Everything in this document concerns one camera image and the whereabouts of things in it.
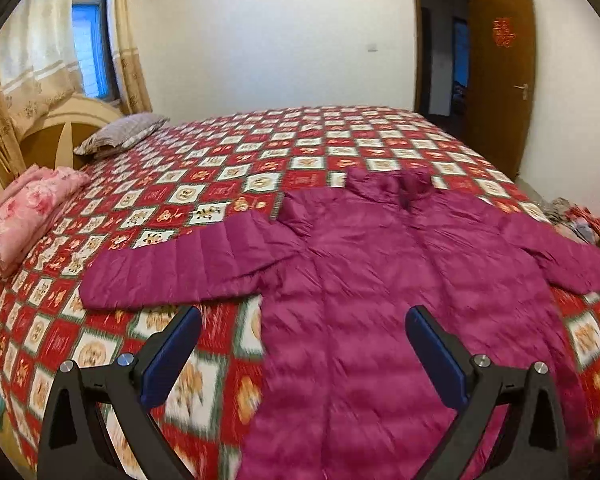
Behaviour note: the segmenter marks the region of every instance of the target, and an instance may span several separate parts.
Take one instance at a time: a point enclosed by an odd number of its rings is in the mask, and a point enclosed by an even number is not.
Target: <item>jacket collar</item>
[[[414,200],[436,192],[428,170],[400,170],[369,173],[358,168],[347,172],[345,187],[374,202],[407,208]]]

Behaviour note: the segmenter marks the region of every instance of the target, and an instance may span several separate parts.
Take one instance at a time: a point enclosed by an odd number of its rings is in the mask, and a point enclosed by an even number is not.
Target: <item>red checkered bedspread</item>
[[[477,153],[420,115],[393,108],[272,110],[164,128],[135,149],[90,166],[93,177],[69,213],[0,282],[0,390],[32,465],[59,364],[107,364],[136,352],[173,309],[92,314],[80,275],[98,251],[187,234],[248,208],[275,214],[285,190],[342,186],[347,168],[427,167],[435,185],[461,189],[504,211],[541,211]],[[556,290],[600,440],[600,298]],[[260,401],[258,298],[200,306],[204,330],[165,405],[162,432],[199,479],[231,479]],[[112,410],[112,440],[132,476],[142,473]]]

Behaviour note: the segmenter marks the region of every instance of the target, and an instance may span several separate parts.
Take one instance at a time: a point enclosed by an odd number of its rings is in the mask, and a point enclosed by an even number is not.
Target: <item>doorway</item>
[[[414,110],[463,140],[470,0],[415,0],[418,65]]]

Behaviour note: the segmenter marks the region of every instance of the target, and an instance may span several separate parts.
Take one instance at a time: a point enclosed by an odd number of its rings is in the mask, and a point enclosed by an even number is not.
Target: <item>blue gripper pad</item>
[[[424,366],[442,403],[453,410],[462,410],[469,399],[466,394],[466,377],[425,317],[410,308],[405,318],[407,338]]]
[[[164,336],[164,332],[169,329],[171,323],[163,332],[153,334],[150,339],[154,336]],[[196,347],[201,331],[202,315],[197,308],[192,307],[162,342],[162,347],[142,375],[140,402],[147,410],[165,403],[178,375]]]

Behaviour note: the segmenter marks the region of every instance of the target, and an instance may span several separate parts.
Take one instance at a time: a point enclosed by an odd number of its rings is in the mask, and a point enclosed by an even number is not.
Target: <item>pink blanket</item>
[[[0,276],[13,274],[90,177],[71,168],[31,166],[0,194]]]

